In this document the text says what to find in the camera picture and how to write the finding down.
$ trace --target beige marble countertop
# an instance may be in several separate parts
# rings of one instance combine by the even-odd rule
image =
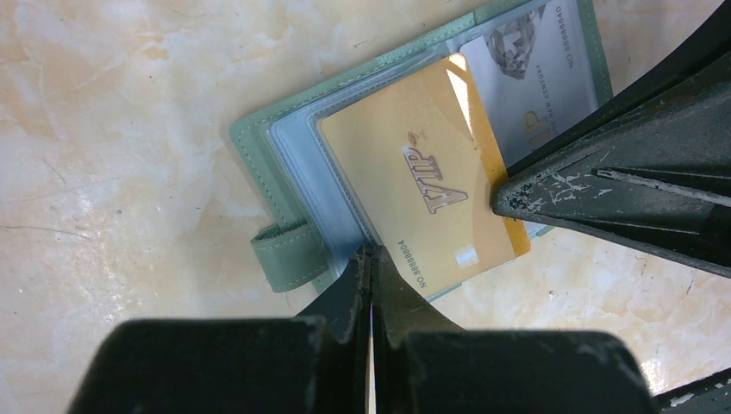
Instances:
[[[0,3],[0,412],[63,411],[130,317],[289,316],[236,118],[485,0]],[[721,0],[596,0],[619,91]],[[606,329],[654,392],[731,365],[731,281],[554,230],[436,301],[469,328]]]

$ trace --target vip logo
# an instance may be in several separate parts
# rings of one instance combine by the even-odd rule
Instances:
[[[422,192],[424,203],[427,204],[429,212],[436,214],[437,209],[448,206],[449,204],[458,203],[467,200],[467,193],[452,190],[438,185],[426,184],[425,179],[442,180],[441,171],[436,164],[434,156],[424,158],[422,154],[412,147],[406,147],[404,152],[406,162],[411,169],[411,175]]]

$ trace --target gold vip card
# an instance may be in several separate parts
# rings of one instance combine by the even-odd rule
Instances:
[[[529,249],[490,210],[507,178],[465,58],[456,53],[321,120],[320,130],[399,272],[424,297]]]

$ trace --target green leather strap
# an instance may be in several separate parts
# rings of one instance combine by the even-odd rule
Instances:
[[[282,231],[273,225],[252,240],[266,279],[275,292],[287,292],[328,270],[328,251],[308,223]]]

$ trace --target diamond graphic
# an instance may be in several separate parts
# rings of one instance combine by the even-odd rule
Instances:
[[[535,29],[543,19],[546,6],[541,6],[513,22],[496,28],[484,39],[500,70],[511,78],[523,79],[533,52]]]

